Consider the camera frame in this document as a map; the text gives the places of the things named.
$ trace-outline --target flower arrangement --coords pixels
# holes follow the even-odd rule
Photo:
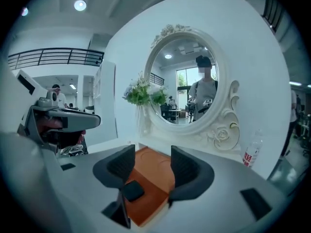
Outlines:
[[[147,93],[150,95],[152,102],[155,105],[163,105],[167,99],[167,91],[164,87],[156,88],[156,87],[149,87]]]
[[[156,105],[162,105],[167,99],[167,93],[164,87],[156,88],[150,85],[140,73],[138,80],[132,80],[126,88],[123,98],[137,106],[147,105],[151,101]]]

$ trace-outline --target water bottle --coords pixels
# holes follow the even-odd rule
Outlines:
[[[243,156],[243,163],[245,166],[252,167],[257,159],[259,151],[262,146],[262,131],[256,130],[252,137],[250,146],[246,149],[245,155]]]

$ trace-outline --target person in white shirt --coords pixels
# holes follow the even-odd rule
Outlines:
[[[60,92],[59,85],[58,84],[53,85],[52,89],[57,94],[58,107],[60,107],[60,108],[68,108],[66,96],[63,93]]]
[[[170,110],[176,110],[176,108],[177,108],[177,104],[175,103],[175,99],[173,99],[172,96],[169,96],[169,106],[171,106]],[[169,117],[171,117],[171,121],[176,120],[176,117],[173,116],[173,113],[177,113],[177,112],[169,112]]]
[[[177,104],[175,103],[175,99],[173,99],[172,96],[169,97],[169,105],[172,107],[172,110],[175,110],[177,107]]]
[[[204,77],[198,82],[193,83],[189,90],[189,96],[196,101],[193,122],[204,115],[204,112],[199,113],[199,111],[203,109],[203,102],[208,99],[215,99],[218,86],[218,82],[213,80],[210,75],[212,70],[210,59],[200,55],[195,60],[198,65],[199,73],[202,73]]]
[[[284,147],[281,153],[281,158],[284,157],[288,144],[290,142],[293,130],[295,128],[296,122],[297,122],[297,116],[296,116],[296,106],[297,106],[297,100],[296,100],[296,93],[292,90],[291,91],[291,96],[292,96],[292,104],[291,104],[291,120],[290,120],[290,125],[288,128],[286,140],[284,143]]]

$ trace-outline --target oval mirror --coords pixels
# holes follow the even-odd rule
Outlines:
[[[199,120],[214,102],[218,73],[211,51],[198,40],[184,37],[169,42],[159,51],[150,73],[150,84],[163,86],[167,99],[153,107],[168,123]]]

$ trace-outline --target black metal railing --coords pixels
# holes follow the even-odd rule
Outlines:
[[[277,31],[283,14],[284,8],[277,0],[266,0],[262,17],[274,32]]]
[[[158,85],[164,85],[164,79],[154,73],[150,73],[150,82]]]
[[[8,57],[8,66],[11,70],[48,64],[100,66],[103,57],[103,52],[86,49],[35,49],[10,55]]]

